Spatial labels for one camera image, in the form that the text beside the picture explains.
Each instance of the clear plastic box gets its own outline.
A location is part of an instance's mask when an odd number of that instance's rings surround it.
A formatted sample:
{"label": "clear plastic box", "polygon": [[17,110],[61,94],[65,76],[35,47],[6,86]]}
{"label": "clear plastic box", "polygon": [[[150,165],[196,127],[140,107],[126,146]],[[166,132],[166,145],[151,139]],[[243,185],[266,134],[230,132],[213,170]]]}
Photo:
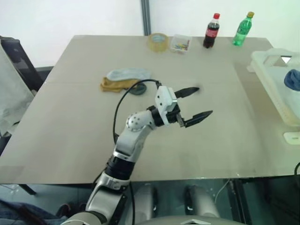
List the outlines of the clear plastic box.
{"label": "clear plastic box", "polygon": [[186,53],[191,45],[192,37],[175,34],[172,38],[170,49],[176,52]]}

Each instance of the coca-cola bottle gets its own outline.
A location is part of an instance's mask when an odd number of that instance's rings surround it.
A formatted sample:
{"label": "coca-cola bottle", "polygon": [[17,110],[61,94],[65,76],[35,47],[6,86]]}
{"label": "coca-cola bottle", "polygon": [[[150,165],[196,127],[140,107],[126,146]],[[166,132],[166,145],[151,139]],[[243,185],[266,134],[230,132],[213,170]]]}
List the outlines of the coca-cola bottle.
{"label": "coca-cola bottle", "polygon": [[216,36],[218,34],[218,30],[220,28],[219,17],[220,17],[220,14],[215,13],[214,18],[207,26],[207,30],[205,33],[205,39],[203,41],[203,46],[206,48],[211,48],[212,46],[214,46],[215,38],[216,38]]}

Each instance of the bottle cap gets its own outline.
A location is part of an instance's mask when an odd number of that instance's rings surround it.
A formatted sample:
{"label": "bottle cap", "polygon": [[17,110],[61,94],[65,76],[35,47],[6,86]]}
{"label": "bottle cap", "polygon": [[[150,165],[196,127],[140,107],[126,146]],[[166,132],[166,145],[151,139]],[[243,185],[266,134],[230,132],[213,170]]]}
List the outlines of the bottle cap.
{"label": "bottle cap", "polygon": [[253,16],[254,16],[254,12],[248,12],[247,17],[253,18]]}
{"label": "bottle cap", "polygon": [[219,19],[219,17],[220,17],[220,13],[215,13],[214,14],[214,19]]}

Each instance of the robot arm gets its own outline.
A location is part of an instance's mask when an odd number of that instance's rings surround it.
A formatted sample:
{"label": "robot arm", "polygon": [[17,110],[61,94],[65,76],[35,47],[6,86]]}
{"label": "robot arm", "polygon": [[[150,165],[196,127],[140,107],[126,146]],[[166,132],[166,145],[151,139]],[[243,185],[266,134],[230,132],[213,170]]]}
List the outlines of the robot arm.
{"label": "robot arm", "polygon": [[175,122],[180,127],[189,127],[212,113],[203,112],[187,121],[181,117],[177,98],[187,97],[198,90],[199,88],[187,88],[174,92],[172,88],[159,86],[155,97],[156,107],[135,112],[127,118],[107,167],[98,178],[88,200],[86,211],[75,214],[62,225],[117,225],[127,199],[123,192],[129,185],[130,175],[148,134],[157,127]]}

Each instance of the white wall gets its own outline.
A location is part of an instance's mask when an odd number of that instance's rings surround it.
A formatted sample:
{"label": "white wall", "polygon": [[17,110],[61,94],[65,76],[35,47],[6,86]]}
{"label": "white wall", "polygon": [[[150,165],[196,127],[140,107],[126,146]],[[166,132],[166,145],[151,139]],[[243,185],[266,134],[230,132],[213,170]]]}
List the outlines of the white wall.
{"label": "white wall", "polygon": [[248,11],[255,13],[249,37],[300,51],[300,0],[150,0],[151,28],[167,35],[205,36],[215,12],[218,36],[232,37]]}
{"label": "white wall", "polygon": [[35,67],[53,66],[76,34],[143,35],[140,0],[0,0],[0,35]]}

